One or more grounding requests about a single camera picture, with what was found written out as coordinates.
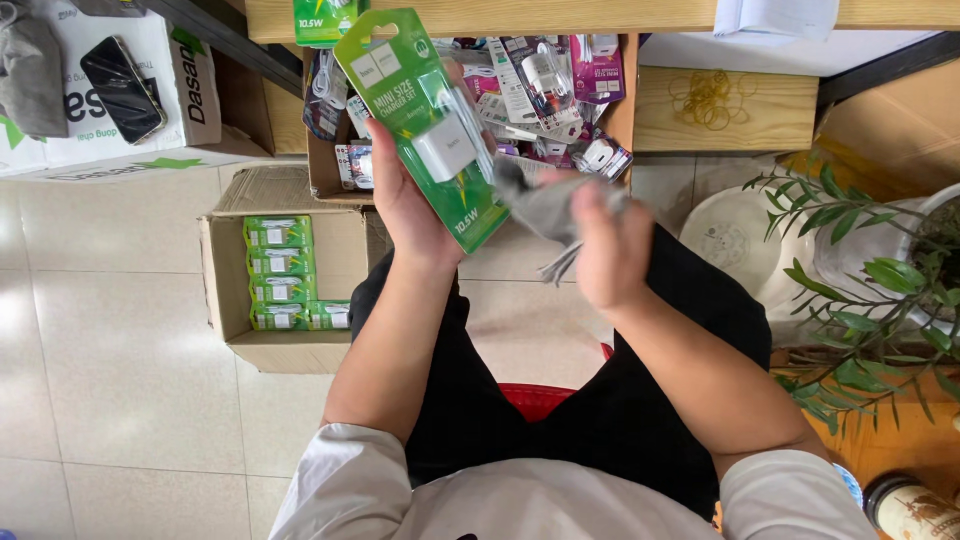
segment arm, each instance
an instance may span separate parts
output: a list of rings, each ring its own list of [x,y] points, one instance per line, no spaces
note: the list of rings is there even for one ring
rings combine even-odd
[[[368,120],[367,128],[373,138],[373,201],[396,254],[383,292],[330,386],[321,426],[364,426],[406,444],[464,252],[407,173],[390,133],[376,120]]]
[[[647,286],[650,212],[633,202],[617,223],[591,184],[575,194],[572,209],[584,239],[577,262],[581,289],[642,359],[712,455],[720,478],[740,459],[767,450],[828,459],[800,409],[762,369]]]

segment green charger package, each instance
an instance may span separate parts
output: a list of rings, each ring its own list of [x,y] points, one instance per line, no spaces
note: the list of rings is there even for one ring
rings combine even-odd
[[[397,34],[368,51],[375,27]],[[470,254],[507,219],[472,100],[449,78],[412,8],[364,12],[333,54],[371,115],[390,130],[423,195]]]
[[[308,215],[247,216],[243,219],[243,236],[248,248],[313,245]]]
[[[317,300],[317,278],[313,274],[299,276],[250,277],[250,297],[254,302],[303,304]]]
[[[313,248],[250,248],[247,271],[258,274],[314,274]]]
[[[329,49],[350,29],[369,0],[293,0],[294,35],[300,47]]]
[[[257,331],[307,330],[307,309],[303,304],[267,304],[254,302],[250,322]]]
[[[306,310],[309,317],[309,330],[347,330],[350,324],[347,313],[350,300],[319,300],[308,302]]]

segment black pants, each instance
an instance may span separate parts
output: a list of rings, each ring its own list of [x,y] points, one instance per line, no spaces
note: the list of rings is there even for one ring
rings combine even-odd
[[[353,338],[370,316],[393,258],[393,252],[387,254],[353,291]],[[671,306],[769,369],[771,337],[763,307],[659,225],[647,282]],[[503,459],[562,459],[648,486],[705,520],[712,517],[719,484],[707,449],[618,332],[613,356],[593,379],[544,420],[528,424],[473,348],[465,328],[469,300],[459,289],[454,281],[423,407],[406,447],[414,487]]]

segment white t-shirt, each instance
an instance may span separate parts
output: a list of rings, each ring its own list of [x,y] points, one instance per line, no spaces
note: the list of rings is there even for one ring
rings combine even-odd
[[[733,465],[720,482],[728,540],[876,539],[833,467],[778,450]],[[324,426],[310,442],[271,540],[715,540],[679,503],[567,461],[510,459],[411,491],[403,447],[384,431]]]

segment red stool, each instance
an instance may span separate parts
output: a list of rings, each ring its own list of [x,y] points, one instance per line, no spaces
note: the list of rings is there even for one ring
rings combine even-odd
[[[603,350],[604,361],[613,354],[613,347],[606,343],[600,344]],[[521,382],[501,382],[500,391],[507,397],[507,401],[514,404],[523,419],[529,423],[539,422],[550,414],[550,411],[573,395],[576,390],[544,386],[542,384],[523,384]]]

